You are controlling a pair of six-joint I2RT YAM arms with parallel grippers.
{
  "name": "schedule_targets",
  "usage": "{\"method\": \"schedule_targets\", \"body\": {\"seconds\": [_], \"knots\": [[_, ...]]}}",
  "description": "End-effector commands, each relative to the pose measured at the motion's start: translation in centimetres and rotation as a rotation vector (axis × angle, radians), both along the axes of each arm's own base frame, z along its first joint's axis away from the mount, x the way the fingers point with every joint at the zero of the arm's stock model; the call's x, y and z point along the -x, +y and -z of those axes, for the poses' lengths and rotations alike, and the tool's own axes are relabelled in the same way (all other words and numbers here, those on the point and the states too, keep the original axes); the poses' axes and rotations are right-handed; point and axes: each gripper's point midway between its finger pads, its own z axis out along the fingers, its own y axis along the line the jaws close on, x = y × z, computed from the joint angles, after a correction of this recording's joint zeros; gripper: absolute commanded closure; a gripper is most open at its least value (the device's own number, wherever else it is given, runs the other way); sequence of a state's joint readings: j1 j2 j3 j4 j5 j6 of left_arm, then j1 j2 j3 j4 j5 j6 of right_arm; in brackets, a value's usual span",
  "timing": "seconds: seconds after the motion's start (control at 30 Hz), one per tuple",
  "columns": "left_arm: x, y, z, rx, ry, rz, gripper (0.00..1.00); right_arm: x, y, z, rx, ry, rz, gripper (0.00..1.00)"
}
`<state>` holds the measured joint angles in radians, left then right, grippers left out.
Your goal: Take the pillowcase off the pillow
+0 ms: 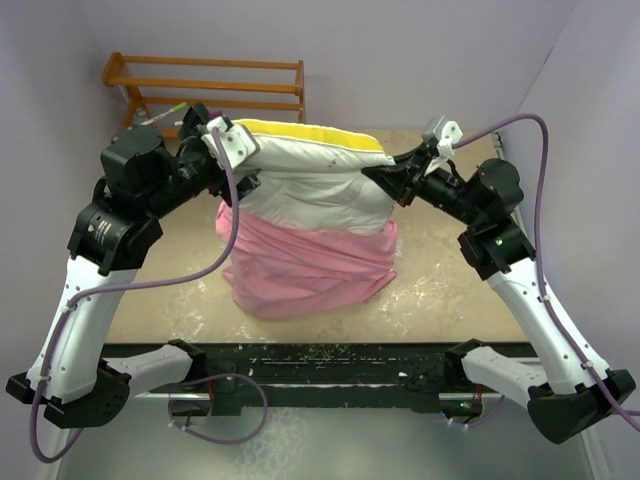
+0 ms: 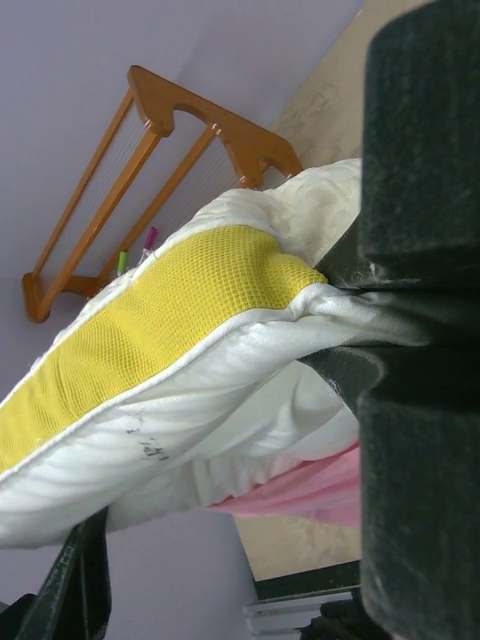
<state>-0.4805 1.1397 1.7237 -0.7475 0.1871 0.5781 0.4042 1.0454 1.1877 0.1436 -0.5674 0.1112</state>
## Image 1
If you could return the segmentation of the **white yellow pillow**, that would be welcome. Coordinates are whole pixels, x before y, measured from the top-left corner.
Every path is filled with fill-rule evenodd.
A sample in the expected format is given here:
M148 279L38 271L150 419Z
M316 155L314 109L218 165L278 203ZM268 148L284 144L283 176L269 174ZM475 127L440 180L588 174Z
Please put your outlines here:
M279 227L372 234L390 220L394 201L361 173L392 166L374 137L332 127L241 119L260 152L238 167L260 185L241 208Z

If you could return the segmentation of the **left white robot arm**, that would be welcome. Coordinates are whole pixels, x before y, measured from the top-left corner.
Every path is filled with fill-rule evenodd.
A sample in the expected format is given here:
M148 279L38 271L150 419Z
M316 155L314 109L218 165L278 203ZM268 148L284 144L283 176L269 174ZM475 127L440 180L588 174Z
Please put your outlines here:
M102 177L78 214L59 313L33 366L12 376L9 395L62 429L109 423L135 395L170 384L194 392L205 382L205 353L182 340L124 359L102 357L123 294L162 237L163 217L203 192L237 206L257 186L235 170L259 151L249 129L191 106L170 152L150 124L118 132L101 152Z

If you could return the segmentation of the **pink satin pillowcase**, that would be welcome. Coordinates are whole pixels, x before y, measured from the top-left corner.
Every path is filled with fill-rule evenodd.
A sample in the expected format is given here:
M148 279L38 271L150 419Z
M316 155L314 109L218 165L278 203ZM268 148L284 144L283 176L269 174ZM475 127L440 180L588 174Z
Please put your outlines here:
M391 209L369 233L276 226L242 210L223 275L234 302L262 319L317 314L369 300L392 282Z

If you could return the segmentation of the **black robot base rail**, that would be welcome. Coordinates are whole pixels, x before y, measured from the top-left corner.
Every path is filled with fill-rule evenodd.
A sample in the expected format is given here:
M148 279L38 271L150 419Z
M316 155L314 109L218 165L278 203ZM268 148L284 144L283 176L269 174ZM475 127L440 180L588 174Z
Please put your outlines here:
M161 392L212 399L211 414L272 409L407 409L480 413L487 388L445 375L448 343L203 344L211 384Z

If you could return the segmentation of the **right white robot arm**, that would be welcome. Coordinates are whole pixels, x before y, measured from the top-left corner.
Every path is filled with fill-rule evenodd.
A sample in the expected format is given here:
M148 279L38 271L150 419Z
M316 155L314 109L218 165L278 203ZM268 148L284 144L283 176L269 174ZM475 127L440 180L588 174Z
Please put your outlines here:
M458 238L465 261L511 311L541 363L535 369L472 339L447 352L446 383L456 391L474 384L494 390L561 444L612 415L612 404L624 402L636 383L587 345L539 273L534 246L512 217L524 197L516 167L490 158L463 179L435 167L432 153L422 145L361 172L400 206L419 198L465 225Z

